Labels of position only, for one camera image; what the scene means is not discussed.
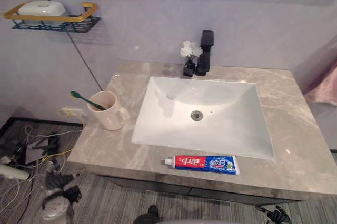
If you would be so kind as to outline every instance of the electrical outlet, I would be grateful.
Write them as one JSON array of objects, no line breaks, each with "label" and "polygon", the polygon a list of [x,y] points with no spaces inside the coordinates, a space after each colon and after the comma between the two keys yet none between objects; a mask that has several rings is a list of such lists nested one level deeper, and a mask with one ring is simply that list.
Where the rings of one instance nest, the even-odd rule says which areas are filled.
[{"label": "electrical outlet", "polygon": [[76,116],[82,119],[83,117],[86,117],[86,113],[83,109],[63,107],[60,110],[63,112],[64,116]]}]

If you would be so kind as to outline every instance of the cup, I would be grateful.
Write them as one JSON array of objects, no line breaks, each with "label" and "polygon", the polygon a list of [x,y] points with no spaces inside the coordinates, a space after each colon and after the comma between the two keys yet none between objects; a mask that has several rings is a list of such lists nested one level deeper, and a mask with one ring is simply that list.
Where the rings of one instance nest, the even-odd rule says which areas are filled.
[{"label": "cup", "polygon": [[89,100],[106,109],[102,111],[88,103],[88,109],[107,130],[120,129],[130,118],[128,111],[121,106],[117,96],[111,91],[100,91]]}]

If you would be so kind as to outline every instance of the sink drain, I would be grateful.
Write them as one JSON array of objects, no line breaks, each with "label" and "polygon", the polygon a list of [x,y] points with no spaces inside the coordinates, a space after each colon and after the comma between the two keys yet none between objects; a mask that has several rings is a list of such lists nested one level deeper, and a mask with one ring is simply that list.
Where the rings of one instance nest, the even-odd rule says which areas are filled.
[{"label": "sink drain", "polygon": [[202,112],[200,112],[200,111],[193,111],[193,112],[191,112],[191,118],[194,121],[200,121],[200,120],[202,120],[203,117],[204,116],[203,116]]}]

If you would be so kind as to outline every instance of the green toothbrush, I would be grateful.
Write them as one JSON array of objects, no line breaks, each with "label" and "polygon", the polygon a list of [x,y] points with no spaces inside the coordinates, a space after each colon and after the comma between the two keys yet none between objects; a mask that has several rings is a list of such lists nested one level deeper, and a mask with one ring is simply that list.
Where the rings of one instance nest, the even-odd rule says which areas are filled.
[{"label": "green toothbrush", "polygon": [[105,109],[104,107],[102,107],[101,105],[96,104],[96,103],[94,103],[94,102],[92,102],[92,101],[90,101],[90,100],[88,100],[88,99],[86,99],[86,98],[83,98],[79,93],[77,93],[77,92],[75,92],[75,91],[71,91],[71,92],[70,92],[70,95],[71,95],[72,97],[76,98],[76,99],[83,99],[83,100],[85,100],[86,102],[90,103],[91,105],[93,105],[94,107],[98,108],[99,110],[102,110],[102,111],[106,110],[106,109]]}]

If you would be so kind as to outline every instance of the gray marble vanity top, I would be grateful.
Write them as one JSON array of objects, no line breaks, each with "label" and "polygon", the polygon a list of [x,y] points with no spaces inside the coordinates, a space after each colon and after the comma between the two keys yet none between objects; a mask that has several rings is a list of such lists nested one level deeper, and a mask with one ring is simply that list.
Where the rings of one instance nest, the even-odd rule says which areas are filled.
[{"label": "gray marble vanity top", "polygon": [[70,162],[99,175],[265,197],[337,195],[337,166],[290,71],[212,66],[206,77],[193,77],[256,83],[275,159],[238,157],[238,176],[174,170],[162,164],[173,155],[210,153],[131,143],[151,76],[182,77],[182,65],[123,61],[106,90],[117,94],[130,121],[120,130],[108,131],[91,117]]}]

